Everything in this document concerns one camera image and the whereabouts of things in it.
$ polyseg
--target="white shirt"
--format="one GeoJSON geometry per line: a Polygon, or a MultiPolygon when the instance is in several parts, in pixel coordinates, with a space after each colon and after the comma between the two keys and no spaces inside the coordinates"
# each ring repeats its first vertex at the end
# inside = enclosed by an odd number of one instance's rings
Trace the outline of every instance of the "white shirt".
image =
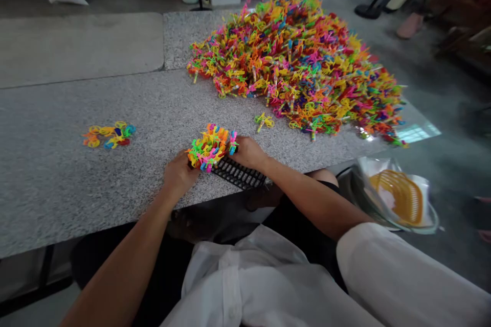
{"type": "Polygon", "coordinates": [[[349,295],[265,226],[234,246],[198,243],[161,326],[491,325],[491,295],[379,225],[351,229],[337,256],[349,295]]]}

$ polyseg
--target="knee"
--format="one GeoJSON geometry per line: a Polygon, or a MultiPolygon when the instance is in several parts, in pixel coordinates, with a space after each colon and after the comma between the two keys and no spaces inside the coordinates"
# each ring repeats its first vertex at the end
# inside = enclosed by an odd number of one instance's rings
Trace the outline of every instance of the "knee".
{"type": "Polygon", "coordinates": [[[339,186],[338,180],[336,179],[336,175],[334,175],[328,169],[315,170],[315,171],[309,172],[307,174],[307,176],[309,176],[315,180],[327,181],[327,182],[334,184],[335,186],[339,186]]]}

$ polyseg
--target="forearm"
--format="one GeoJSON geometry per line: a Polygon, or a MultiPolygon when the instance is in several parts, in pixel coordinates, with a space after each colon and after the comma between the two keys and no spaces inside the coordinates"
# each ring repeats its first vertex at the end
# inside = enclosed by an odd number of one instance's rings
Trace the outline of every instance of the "forearm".
{"type": "Polygon", "coordinates": [[[61,326],[131,325],[153,272],[170,213],[178,198],[165,188],[111,253],[61,326]]]}
{"type": "Polygon", "coordinates": [[[373,220],[325,185],[269,157],[261,172],[324,234],[338,240],[352,227],[373,220]]]}

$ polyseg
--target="black plastic tray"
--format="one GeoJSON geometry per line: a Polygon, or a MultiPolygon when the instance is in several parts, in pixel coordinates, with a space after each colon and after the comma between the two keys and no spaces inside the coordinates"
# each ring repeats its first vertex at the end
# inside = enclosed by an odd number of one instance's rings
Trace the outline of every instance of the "black plastic tray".
{"type": "Polygon", "coordinates": [[[224,156],[216,167],[213,166],[211,172],[243,190],[258,188],[266,180],[260,172],[248,169],[228,156],[224,156]]]}

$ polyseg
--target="white sleeve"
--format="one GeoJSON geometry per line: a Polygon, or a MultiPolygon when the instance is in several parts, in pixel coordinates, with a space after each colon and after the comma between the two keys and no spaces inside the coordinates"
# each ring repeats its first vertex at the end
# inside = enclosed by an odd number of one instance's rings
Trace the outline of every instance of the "white sleeve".
{"type": "Polygon", "coordinates": [[[349,295],[392,327],[490,326],[491,295],[374,223],[339,240],[349,295]]]}

